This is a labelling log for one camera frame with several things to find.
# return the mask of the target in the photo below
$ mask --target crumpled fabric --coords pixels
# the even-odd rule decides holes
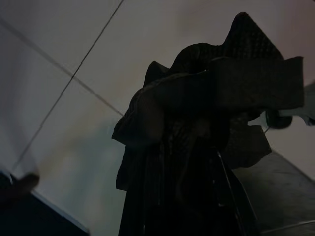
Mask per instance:
[[[128,189],[143,158],[183,168],[200,136],[211,137],[230,168],[254,165],[271,149],[261,126],[247,123],[266,109],[303,106],[302,68],[302,58],[284,60],[247,13],[222,45],[188,46],[171,68],[153,61],[112,136],[126,145],[117,188]]]

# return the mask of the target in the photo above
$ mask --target black cloth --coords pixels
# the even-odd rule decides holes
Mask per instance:
[[[266,109],[301,106],[302,58],[284,60],[249,15],[240,13],[222,45],[191,45],[169,69],[149,65],[143,88],[112,136],[126,145],[117,188],[128,190],[147,158],[171,159],[183,168],[199,136],[213,139],[230,168],[252,166],[271,149],[261,127],[247,122]]]

